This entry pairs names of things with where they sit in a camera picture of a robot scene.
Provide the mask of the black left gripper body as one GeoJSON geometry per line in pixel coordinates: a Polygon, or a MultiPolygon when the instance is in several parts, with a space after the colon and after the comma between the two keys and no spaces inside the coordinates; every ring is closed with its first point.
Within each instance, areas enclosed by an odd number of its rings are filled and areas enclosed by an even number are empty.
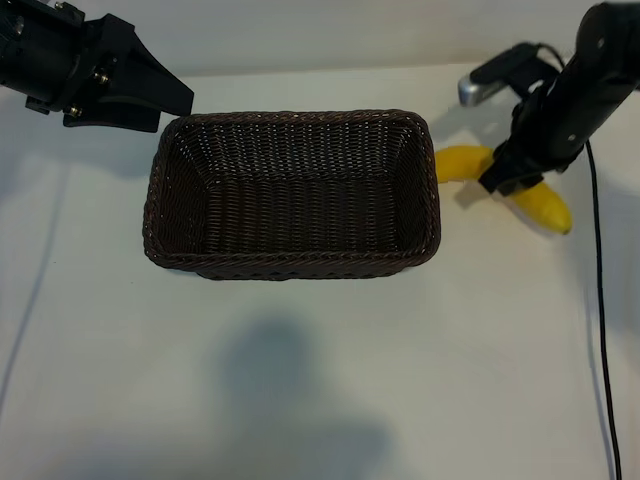
{"type": "Polygon", "coordinates": [[[1,3],[1,85],[26,96],[26,107],[48,115],[70,100],[113,99],[118,60],[134,26],[112,14],[98,20],[68,2],[1,3]]]}

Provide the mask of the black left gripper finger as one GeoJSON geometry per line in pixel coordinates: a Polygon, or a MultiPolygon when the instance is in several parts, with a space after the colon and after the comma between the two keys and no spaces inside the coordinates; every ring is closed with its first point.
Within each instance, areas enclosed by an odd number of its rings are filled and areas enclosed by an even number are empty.
{"type": "Polygon", "coordinates": [[[190,115],[194,92],[134,37],[129,52],[118,60],[116,97],[172,115],[190,115]]]}
{"type": "Polygon", "coordinates": [[[161,107],[123,99],[70,100],[64,104],[65,127],[101,126],[146,133],[158,131],[161,107]]]}

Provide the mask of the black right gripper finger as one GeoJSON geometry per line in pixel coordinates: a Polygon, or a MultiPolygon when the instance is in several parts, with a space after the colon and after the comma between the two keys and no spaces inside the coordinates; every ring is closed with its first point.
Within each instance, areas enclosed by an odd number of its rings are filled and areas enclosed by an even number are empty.
{"type": "Polygon", "coordinates": [[[498,147],[492,160],[479,178],[480,185],[489,193],[512,194],[522,173],[518,151],[512,147],[498,147]]]}
{"type": "Polygon", "coordinates": [[[535,174],[525,178],[510,180],[499,186],[499,193],[502,196],[511,196],[518,192],[533,188],[543,180],[544,177],[541,174],[535,174]]]}

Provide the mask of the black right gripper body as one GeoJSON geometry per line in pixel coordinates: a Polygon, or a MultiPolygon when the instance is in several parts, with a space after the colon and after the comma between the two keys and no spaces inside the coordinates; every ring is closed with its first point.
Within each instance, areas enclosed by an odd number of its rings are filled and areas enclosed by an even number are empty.
{"type": "Polygon", "coordinates": [[[563,169],[639,86],[639,4],[600,3],[584,15],[575,52],[524,103],[494,153],[500,175],[563,169]]]}

